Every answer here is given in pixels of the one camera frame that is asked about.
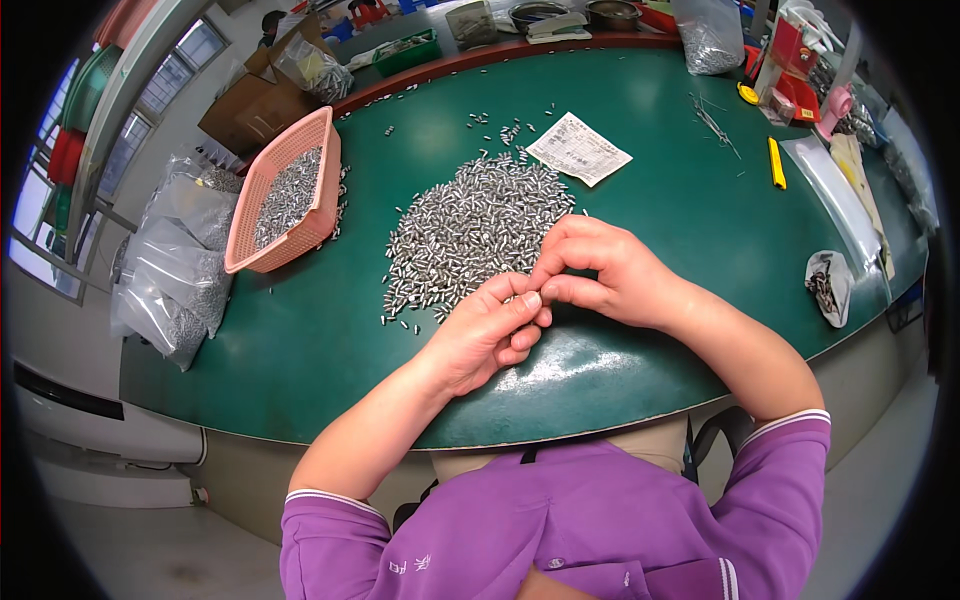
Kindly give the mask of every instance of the yellow utility knife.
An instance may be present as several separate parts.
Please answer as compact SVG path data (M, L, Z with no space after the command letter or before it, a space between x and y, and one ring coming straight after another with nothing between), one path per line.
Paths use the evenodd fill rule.
M767 146L770 147L770 170L774 174L774 187L786 189L786 178L783 176L783 165L780 163L780 146L773 137L767 138Z

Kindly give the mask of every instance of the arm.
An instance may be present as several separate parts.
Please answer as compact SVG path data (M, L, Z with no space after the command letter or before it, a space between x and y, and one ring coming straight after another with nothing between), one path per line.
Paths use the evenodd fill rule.
M457 304L413 360L332 422L307 448L290 479L290 492L308 489L369 497L452 398L480 387L499 369L530 353L540 339L540 326L550 325L551 315L541 306L538 293L524 294L526 286L526 276L505 273ZM523 296L503 303L516 295Z
M596 281L564 275L594 269ZM670 271L629 231L567 215L543 238L529 287L543 300L596 310L663 331L720 376L760 426L804 409L823 409L813 373L779 335Z

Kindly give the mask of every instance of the finger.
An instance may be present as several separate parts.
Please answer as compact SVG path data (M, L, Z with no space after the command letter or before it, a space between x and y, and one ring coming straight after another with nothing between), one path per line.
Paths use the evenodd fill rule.
M534 265L528 290L539 290L546 280L571 269L603 271L610 264L612 244L600 238L570 237L557 242L553 248L542 251Z
M527 359L527 356L530 356L530 350L524 350L523 352L517 352L513 348L505 348L500 350L496 354L496 362L501 367L509 367L510 365L515 365L517 363L522 363Z
M611 291L604 284L574 275L552 276L540 290L544 302L558 300L567 304L601 311L610 303Z
M560 221L543 236L543 241L540 243L540 251L549 250L553 248L557 242L568 237L599 237L609 232L610 229L616 228L604 223L600 219L585 217L583 215L564 215L560 218Z
M510 338L510 347L518 352L529 350L540 341L540 328L527 325Z
M534 323L538 324L541 327L549 327L553 324L553 310L546 305L546 300L543 301L544 305L537 312L537 316L534 317Z
M486 292L496 298L496 301L503 303L511 296L519 296L527 291L528 276L523 273L508 271L500 275L493 276L483 285L477 288L477 293Z
M505 338L533 321L542 307L540 293L526 292L513 301L495 307L483 317L481 323L486 329L485 334L495 339Z

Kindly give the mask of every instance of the paper slip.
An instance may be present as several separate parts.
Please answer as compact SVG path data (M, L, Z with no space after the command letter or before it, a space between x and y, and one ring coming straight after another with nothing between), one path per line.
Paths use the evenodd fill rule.
M634 158L568 112L527 152L552 169L583 180L593 187Z

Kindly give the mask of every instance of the green basket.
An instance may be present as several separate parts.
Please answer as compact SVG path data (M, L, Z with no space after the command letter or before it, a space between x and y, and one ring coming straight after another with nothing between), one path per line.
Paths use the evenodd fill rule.
M397 52L388 57L380 58L380 52L384 48L378 49L373 53L373 66L376 67L376 70L380 72L380 75L383 77L390 77L395 73L400 71L405 71L411 67L415 67L418 64L424 64L425 62L430 62L431 60L439 59L444 55L440 51L440 44L437 43L437 30L425 29L417 34L412 36L407 36L399 39L396 43L404 42L411 37L417 36L429 36L430 41L417 44L416 46L411 46L406 50Z
M120 61L123 49L107 46L98 50L84 64L74 78L63 101L61 126L66 130L84 132L90 129L93 113L100 104L100 96L107 87L107 81L113 74L113 68Z

